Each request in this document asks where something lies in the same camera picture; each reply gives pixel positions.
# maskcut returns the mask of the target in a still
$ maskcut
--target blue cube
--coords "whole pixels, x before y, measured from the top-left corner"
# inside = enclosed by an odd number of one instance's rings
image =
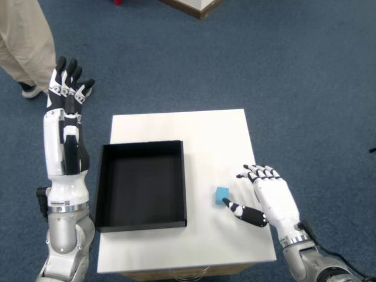
[[[229,198],[229,188],[226,187],[217,187],[217,192],[216,192],[216,204],[222,204],[223,198]]]

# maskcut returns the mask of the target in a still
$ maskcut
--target black box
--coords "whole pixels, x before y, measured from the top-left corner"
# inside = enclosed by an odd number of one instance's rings
[[[94,222],[101,232],[187,226],[183,142],[103,145]]]

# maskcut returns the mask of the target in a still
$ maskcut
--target cable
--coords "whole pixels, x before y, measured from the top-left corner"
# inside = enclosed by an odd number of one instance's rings
[[[308,224],[308,222],[306,220],[302,220],[301,222],[298,223],[298,228],[299,229],[303,229],[307,234],[308,236],[310,236],[310,238],[313,240],[313,242],[320,248],[322,249],[324,252],[326,252],[327,254],[331,254],[332,256],[336,256],[336,257],[339,257],[345,264],[347,264],[348,267],[350,267],[351,269],[353,269],[356,273],[358,273],[360,276],[364,277],[363,279],[363,282],[367,282],[367,281],[376,281],[376,278],[375,277],[370,277],[366,274],[364,274],[363,272],[359,271],[355,266],[353,266],[346,258],[344,258],[344,256],[342,256],[340,253],[336,253],[334,251],[331,251],[331,250],[328,250],[327,248],[325,248],[324,246],[322,246],[318,241],[317,241],[317,238],[315,236],[315,234],[313,233],[312,231],[312,228],[310,227],[310,225]]]

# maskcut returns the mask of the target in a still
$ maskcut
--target person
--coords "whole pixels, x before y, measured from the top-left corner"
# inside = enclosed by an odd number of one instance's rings
[[[20,84],[23,97],[48,93],[56,55],[38,0],[0,0],[0,66]]]

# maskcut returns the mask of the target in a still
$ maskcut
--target white table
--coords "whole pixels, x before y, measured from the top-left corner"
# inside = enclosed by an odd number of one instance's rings
[[[261,209],[250,183],[254,164],[243,109],[116,115],[111,143],[182,140],[187,227],[101,233],[98,273],[254,264],[276,259],[269,226],[258,228],[214,203],[217,186],[235,202]]]

